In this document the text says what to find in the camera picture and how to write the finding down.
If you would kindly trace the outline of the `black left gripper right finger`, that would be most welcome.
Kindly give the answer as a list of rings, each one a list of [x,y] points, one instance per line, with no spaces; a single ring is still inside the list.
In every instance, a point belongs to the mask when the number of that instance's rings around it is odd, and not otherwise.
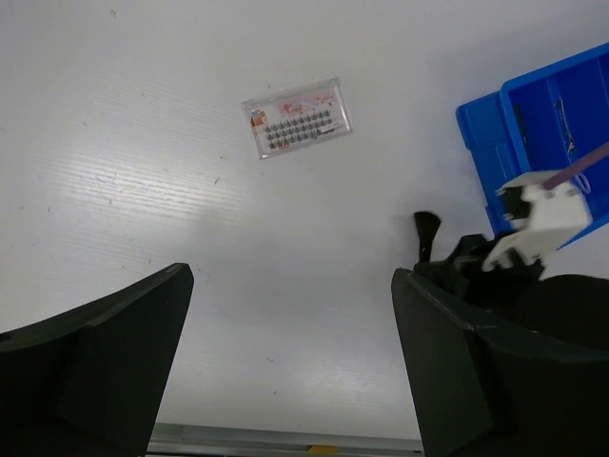
[[[604,456],[608,349],[473,307],[400,268],[391,294],[428,456]]]

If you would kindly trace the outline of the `purple eyelash curler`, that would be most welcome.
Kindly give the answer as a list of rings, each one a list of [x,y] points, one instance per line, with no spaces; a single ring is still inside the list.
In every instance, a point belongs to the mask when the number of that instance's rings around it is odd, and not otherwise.
[[[561,130],[561,134],[563,137],[563,143],[565,146],[567,160],[568,160],[568,163],[570,165],[572,165],[579,159],[579,156],[578,156],[578,150],[577,150],[574,136],[573,136],[573,134],[569,128],[568,122],[567,122],[566,111],[565,111],[565,107],[563,104],[563,100],[561,98],[559,98],[555,102],[554,106],[555,106],[555,109],[557,110],[557,113],[559,116],[560,130]],[[584,194],[591,193],[591,186],[590,186],[589,180],[587,179],[587,177],[585,176],[585,174],[583,172],[580,172],[579,174],[573,176],[572,181]]]

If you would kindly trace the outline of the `clear false eyelash case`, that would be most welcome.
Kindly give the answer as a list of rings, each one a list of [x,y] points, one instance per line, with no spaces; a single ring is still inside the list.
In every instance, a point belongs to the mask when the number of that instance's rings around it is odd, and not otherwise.
[[[253,98],[241,108],[261,160],[352,131],[337,77]]]

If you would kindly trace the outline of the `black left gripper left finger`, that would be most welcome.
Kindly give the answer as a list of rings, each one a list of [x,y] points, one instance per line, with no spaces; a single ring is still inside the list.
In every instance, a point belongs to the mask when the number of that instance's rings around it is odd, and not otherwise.
[[[176,263],[2,333],[2,455],[145,455],[193,288]]]

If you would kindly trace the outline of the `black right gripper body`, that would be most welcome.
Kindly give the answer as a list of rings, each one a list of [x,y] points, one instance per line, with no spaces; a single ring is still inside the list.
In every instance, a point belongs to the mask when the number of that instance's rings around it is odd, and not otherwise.
[[[527,265],[511,249],[506,267],[496,264],[489,271],[483,270],[484,259],[498,242],[481,234],[463,236],[448,257],[435,262],[423,259],[414,271],[470,305],[513,305],[540,281],[545,266],[540,260]]]

